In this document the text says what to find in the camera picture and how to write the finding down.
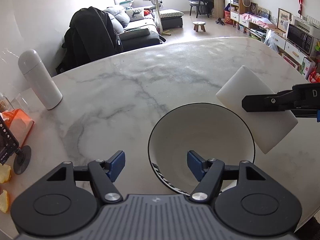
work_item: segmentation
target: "pink cloth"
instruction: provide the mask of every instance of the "pink cloth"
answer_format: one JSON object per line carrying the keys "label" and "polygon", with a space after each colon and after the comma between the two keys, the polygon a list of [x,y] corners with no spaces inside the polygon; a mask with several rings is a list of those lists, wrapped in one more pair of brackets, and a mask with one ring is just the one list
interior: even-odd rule
{"label": "pink cloth", "polygon": [[242,14],[242,17],[245,20],[249,20],[249,21],[251,21],[251,22],[255,23],[256,25],[259,25],[263,28],[275,28],[276,27],[267,18],[263,18],[263,17],[257,16],[257,15],[251,15],[248,13],[244,13],[244,14]]}

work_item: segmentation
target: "microwave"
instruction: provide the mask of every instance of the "microwave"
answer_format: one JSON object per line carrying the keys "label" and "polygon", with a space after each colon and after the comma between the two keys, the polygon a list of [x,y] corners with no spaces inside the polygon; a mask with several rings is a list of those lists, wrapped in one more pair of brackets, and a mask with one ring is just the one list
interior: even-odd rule
{"label": "microwave", "polygon": [[318,40],[306,33],[299,27],[289,23],[287,39],[294,43],[299,49],[310,56],[315,50]]}

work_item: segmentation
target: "gray chair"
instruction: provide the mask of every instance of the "gray chair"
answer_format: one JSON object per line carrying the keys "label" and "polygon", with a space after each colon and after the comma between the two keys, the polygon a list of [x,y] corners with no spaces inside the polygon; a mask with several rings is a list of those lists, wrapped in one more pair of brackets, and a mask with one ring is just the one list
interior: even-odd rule
{"label": "gray chair", "polygon": [[188,1],[190,3],[190,16],[191,16],[191,11],[192,11],[193,6],[197,8],[196,18],[198,18],[198,14],[201,15],[200,6],[204,7],[204,12],[206,11],[206,3],[204,2],[204,0],[188,0]]}

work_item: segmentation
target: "white thermos bottle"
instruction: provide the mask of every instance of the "white thermos bottle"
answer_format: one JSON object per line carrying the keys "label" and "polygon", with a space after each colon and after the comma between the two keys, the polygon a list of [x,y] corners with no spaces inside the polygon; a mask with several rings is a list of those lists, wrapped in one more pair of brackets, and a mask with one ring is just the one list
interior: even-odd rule
{"label": "white thermos bottle", "polygon": [[62,94],[34,49],[23,52],[19,57],[18,65],[46,109],[52,109],[60,103]]}

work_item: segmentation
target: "white bowl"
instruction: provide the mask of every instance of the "white bowl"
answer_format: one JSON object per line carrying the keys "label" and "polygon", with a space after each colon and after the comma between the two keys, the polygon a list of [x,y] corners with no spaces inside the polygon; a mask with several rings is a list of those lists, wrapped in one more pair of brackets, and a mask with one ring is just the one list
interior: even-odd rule
{"label": "white bowl", "polygon": [[[153,128],[148,154],[157,177],[171,190],[190,195],[198,181],[187,165],[187,152],[226,165],[254,162],[255,145],[245,122],[231,110],[210,103],[180,106],[162,117]],[[226,188],[232,181],[222,184]]]}

